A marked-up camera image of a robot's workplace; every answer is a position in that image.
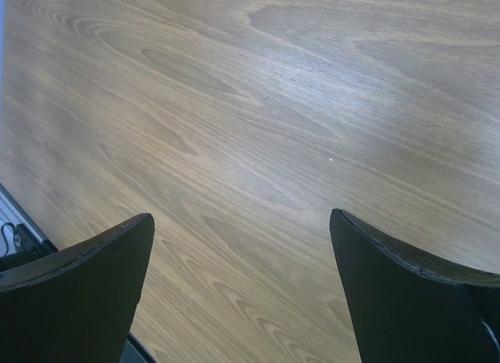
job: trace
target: wood grain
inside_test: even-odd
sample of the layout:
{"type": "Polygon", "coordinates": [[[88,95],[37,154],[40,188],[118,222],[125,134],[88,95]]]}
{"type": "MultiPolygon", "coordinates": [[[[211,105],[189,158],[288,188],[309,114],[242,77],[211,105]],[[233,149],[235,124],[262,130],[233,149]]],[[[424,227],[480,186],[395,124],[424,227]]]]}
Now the wood grain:
{"type": "Polygon", "coordinates": [[[6,0],[0,182],[157,234],[161,362],[356,362],[334,207],[500,272],[500,0],[6,0]]]}

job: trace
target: black plastic object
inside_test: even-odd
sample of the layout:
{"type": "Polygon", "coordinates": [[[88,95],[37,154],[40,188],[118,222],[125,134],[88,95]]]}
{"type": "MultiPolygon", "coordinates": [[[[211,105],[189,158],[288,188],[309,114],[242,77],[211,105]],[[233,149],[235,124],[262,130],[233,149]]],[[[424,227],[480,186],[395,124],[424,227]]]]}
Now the black plastic object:
{"type": "Polygon", "coordinates": [[[151,215],[138,215],[0,272],[0,362],[120,361],[153,234],[151,215]]]}
{"type": "Polygon", "coordinates": [[[363,363],[499,363],[500,276],[335,209],[335,258],[363,363]]]}

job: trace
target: wooden table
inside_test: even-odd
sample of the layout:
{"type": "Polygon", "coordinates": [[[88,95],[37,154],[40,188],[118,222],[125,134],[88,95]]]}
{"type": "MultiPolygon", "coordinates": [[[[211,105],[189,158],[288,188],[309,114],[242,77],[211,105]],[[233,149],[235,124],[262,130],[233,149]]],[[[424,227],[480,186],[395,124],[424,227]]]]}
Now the wooden table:
{"type": "Polygon", "coordinates": [[[359,361],[334,207],[500,272],[500,0],[6,0],[0,183],[157,233],[160,362],[359,361]]]}

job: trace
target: cable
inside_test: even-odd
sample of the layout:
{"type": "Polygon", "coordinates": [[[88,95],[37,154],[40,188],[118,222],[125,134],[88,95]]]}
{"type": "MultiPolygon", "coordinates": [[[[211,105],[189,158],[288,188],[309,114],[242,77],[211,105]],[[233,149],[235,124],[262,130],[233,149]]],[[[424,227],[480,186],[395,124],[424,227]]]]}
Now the cable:
{"type": "Polygon", "coordinates": [[[2,258],[4,258],[5,256],[7,256],[7,254],[9,253],[9,242],[7,241],[7,236],[5,235],[5,227],[6,226],[8,226],[12,230],[12,234],[13,234],[12,238],[14,238],[16,236],[16,233],[17,233],[16,232],[16,226],[14,224],[12,224],[11,222],[6,222],[0,228],[0,233],[2,234],[3,241],[5,242],[5,253],[2,256],[2,258]]]}

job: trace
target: wooden surface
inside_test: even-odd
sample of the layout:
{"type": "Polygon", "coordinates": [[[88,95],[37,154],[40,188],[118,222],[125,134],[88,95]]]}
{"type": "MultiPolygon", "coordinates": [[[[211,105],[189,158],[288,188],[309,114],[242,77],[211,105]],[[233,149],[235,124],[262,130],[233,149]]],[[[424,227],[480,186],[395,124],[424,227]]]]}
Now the wooden surface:
{"type": "Polygon", "coordinates": [[[157,233],[160,362],[359,362],[333,207],[500,272],[500,0],[7,0],[0,182],[157,233]]]}

